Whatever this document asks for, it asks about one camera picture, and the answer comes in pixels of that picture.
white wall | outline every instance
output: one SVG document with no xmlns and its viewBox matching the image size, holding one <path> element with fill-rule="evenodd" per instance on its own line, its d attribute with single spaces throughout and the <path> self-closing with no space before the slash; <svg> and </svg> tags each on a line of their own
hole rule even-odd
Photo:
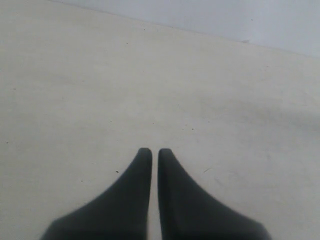
<svg viewBox="0 0 320 240">
<path fill-rule="evenodd" d="M 152 23 L 320 56 L 319 0 L 57 0 Z"/>
</svg>

